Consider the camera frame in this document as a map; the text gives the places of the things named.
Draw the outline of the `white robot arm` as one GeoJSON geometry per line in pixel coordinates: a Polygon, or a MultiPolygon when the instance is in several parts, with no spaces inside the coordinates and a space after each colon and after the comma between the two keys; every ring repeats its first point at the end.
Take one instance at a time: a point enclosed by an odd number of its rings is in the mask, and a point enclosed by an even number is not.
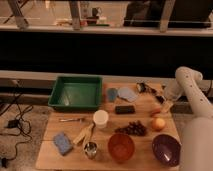
{"type": "Polygon", "coordinates": [[[195,115],[182,132],[180,171],[213,171],[213,104],[198,86],[202,79],[201,72],[181,66],[163,92],[173,102],[185,94],[195,115]]]}

